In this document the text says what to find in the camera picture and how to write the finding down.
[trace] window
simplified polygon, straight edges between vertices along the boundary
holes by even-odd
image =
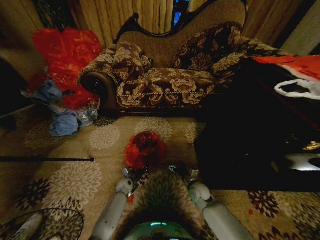
[[[173,3],[173,11],[172,11],[172,22],[171,22],[171,27],[174,27],[180,17],[181,13],[186,11],[189,6],[189,0],[175,0]]]

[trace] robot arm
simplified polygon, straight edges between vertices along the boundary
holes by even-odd
[[[209,189],[201,182],[191,184],[192,202],[203,212],[203,217],[219,240],[253,240],[248,230],[219,201],[214,200]]]
[[[124,178],[116,185],[116,195],[107,205],[96,222],[89,240],[109,240],[114,234],[126,207],[128,194],[134,188],[131,178]]]

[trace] pile of bags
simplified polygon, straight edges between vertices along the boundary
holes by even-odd
[[[30,79],[22,94],[49,106],[53,112],[52,136],[74,135],[79,127],[92,124],[98,117],[99,98],[77,86],[77,77],[99,56],[99,39],[89,30],[65,28],[61,33],[45,28],[33,34],[32,40],[47,67]]]

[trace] floor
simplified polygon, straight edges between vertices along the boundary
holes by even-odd
[[[197,167],[193,142],[204,124],[186,117],[100,117],[75,136],[52,137],[50,113],[32,107],[14,115],[17,130],[0,138],[0,156],[69,158],[70,161],[0,162],[0,239],[9,239],[34,212],[43,223],[33,239],[55,235],[87,240],[123,178],[124,149],[132,136],[154,131],[166,144],[161,167],[143,176],[121,217],[114,239],[143,216],[168,213],[197,239],[216,239],[192,204],[181,178],[166,163]],[[254,239],[320,239],[320,194],[212,190]]]

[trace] decorative pillow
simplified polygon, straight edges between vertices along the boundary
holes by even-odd
[[[173,68],[208,71],[212,65],[236,48],[242,32],[237,22],[225,22],[197,33],[180,46]]]
[[[117,44],[113,69],[123,81],[136,80],[152,66],[153,60],[145,56],[142,49],[126,41]]]

